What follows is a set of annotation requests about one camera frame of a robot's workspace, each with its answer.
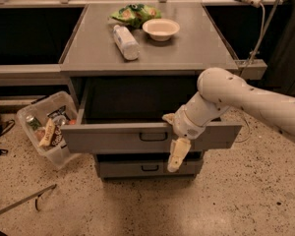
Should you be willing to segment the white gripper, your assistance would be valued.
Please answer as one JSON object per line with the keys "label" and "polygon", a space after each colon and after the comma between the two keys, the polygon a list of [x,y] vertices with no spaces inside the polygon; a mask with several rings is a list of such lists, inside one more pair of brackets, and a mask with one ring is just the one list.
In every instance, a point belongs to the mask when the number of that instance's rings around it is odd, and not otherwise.
{"label": "white gripper", "polygon": [[191,148],[190,140],[195,140],[205,130],[207,118],[201,106],[185,104],[175,114],[164,114],[162,120],[173,125],[174,133],[180,137],[171,142],[167,163],[167,170],[176,172]]}

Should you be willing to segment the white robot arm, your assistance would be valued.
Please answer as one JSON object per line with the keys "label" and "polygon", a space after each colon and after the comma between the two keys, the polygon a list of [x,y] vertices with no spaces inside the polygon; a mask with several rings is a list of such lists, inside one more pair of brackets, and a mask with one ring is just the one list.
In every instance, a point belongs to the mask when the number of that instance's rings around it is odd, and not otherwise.
{"label": "white robot arm", "polygon": [[255,88],[225,69],[208,68],[197,80],[198,91],[162,119],[177,136],[170,145],[167,170],[177,171],[207,124],[235,107],[261,121],[295,144],[295,97]]}

